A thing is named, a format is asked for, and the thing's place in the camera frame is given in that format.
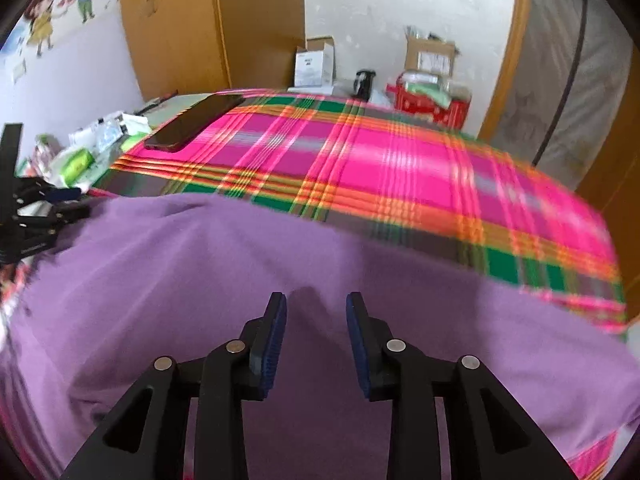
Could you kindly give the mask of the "cartoon couple wall sticker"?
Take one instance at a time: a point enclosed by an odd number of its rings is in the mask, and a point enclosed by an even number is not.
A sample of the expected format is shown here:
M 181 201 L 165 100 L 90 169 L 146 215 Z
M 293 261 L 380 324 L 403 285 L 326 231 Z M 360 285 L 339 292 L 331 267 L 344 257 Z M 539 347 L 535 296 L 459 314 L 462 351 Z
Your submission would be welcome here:
M 26 44 L 35 50 L 37 58 L 41 58 L 44 50 L 53 48 L 53 22 L 65 16 L 76 6 L 81 24 L 96 17 L 93 0 L 30 0 L 23 13 L 28 24 Z

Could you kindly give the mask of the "pink plaid bed sheet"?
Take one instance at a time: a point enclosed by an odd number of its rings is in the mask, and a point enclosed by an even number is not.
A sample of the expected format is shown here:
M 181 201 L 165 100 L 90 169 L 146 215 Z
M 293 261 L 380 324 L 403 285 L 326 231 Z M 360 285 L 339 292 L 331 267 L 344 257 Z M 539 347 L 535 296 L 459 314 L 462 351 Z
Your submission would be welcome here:
M 604 219 L 508 153 L 353 100 L 248 92 L 181 151 L 137 145 L 94 200 L 216 195 L 403 247 L 517 287 L 620 340 Z

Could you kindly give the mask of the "grey door curtain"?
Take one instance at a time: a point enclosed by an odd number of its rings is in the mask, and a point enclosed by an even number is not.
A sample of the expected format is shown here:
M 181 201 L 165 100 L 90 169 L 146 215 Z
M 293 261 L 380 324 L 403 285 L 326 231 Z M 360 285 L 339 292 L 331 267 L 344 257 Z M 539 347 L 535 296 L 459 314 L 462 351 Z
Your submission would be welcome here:
M 633 46 L 606 0 L 532 0 L 492 146 L 577 188 L 620 108 Z

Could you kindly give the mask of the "wooden door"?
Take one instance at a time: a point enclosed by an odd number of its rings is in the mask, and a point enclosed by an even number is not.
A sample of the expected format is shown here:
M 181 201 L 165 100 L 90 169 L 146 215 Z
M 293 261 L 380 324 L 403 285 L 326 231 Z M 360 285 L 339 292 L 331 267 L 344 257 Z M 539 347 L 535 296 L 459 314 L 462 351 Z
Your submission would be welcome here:
M 629 231 L 622 228 L 625 220 L 620 217 L 626 206 L 618 196 L 638 158 L 639 49 L 634 47 L 620 107 L 597 157 L 577 188 L 577 194 L 600 212 L 613 240 Z

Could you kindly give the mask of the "wooden wardrobe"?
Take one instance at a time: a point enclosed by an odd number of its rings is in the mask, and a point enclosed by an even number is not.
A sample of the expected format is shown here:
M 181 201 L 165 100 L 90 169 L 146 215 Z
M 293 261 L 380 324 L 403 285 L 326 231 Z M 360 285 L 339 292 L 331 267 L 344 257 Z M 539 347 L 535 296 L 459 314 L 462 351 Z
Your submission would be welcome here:
M 305 0 L 120 0 L 120 8 L 147 100 L 293 82 Z

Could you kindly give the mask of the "white cardboard box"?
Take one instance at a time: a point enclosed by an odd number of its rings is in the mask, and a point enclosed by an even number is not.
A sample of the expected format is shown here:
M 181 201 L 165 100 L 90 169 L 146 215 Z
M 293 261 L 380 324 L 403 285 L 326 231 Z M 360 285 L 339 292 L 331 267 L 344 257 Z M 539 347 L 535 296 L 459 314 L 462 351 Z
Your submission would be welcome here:
M 298 48 L 294 63 L 295 88 L 329 87 L 334 81 L 335 46 L 331 36 L 309 38 Z

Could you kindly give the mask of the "green tissue pack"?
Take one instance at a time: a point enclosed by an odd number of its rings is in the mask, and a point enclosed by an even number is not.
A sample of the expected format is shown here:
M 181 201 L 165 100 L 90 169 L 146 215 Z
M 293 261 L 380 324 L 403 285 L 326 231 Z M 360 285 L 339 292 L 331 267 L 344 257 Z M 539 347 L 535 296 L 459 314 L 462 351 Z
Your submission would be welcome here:
M 86 148 L 73 148 L 56 163 L 54 173 L 66 186 L 73 186 L 95 161 Z

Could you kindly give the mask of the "black smartphone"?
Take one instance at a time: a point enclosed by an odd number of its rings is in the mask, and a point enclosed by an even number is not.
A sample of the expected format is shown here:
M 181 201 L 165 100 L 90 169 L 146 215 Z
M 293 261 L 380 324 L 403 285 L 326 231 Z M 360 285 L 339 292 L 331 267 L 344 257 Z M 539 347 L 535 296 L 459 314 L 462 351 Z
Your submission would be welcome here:
M 208 96 L 158 128 L 144 140 L 144 147 L 167 153 L 181 151 L 209 125 L 244 101 L 242 94 Z

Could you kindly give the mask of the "black spray bottle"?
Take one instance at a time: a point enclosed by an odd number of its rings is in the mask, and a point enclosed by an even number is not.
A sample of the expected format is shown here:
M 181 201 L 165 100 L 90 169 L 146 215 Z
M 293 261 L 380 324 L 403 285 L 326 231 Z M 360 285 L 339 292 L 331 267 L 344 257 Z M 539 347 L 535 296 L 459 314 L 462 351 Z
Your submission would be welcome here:
M 375 70 L 358 70 L 352 86 L 352 97 L 356 100 L 368 102 L 373 91 Z

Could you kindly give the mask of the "patterned side table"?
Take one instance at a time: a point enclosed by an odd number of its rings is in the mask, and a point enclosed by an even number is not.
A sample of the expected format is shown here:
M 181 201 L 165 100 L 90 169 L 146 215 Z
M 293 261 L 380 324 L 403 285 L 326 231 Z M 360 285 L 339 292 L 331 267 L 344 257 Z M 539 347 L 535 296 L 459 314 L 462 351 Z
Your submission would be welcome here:
M 16 174 L 22 178 L 41 178 L 58 188 L 88 191 L 116 159 L 151 136 L 165 122 L 205 98 L 204 93 L 174 93 L 152 99 L 132 113 L 119 110 L 72 133 L 70 145 L 66 148 L 60 148 L 58 140 L 50 134 L 44 134 L 40 136 L 32 154 L 17 164 Z M 66 186 L 55 175 L 55 165 L 64 153 L 73 148 L 86 148 L 96 161 L 73 186 Z

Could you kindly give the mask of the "purple fleece garment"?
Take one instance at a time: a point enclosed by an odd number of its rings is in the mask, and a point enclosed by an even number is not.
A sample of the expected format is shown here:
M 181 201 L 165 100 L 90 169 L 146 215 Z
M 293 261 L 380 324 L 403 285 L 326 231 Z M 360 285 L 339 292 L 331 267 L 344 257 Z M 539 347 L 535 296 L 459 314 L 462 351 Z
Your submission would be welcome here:
M 436 359 L 477 356 L 586 476 L 639 421 L 639 364 L 573 313 L 415 250 L 216 195 L 94 200 L 29 269 L 1 352 L 1 426 L 58 477 L 159 356 L 187 361 L 288 300 L 276 384 L 244 413 L 254 479 L 381 479 L 390 407 L 364 400 L 345 300 Z

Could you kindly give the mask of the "brown cardboard box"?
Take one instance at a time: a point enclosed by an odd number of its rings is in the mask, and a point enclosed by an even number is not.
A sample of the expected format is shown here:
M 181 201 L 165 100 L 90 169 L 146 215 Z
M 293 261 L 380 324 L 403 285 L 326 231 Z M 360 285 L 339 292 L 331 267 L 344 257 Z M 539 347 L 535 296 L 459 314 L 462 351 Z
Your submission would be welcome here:
M 454 74 L 454 61 L 459 54 L 456 44 L 433 34 L 424 35 L 416 26 L 405 29 L 407 50 L 405 70 L 441 77 Z

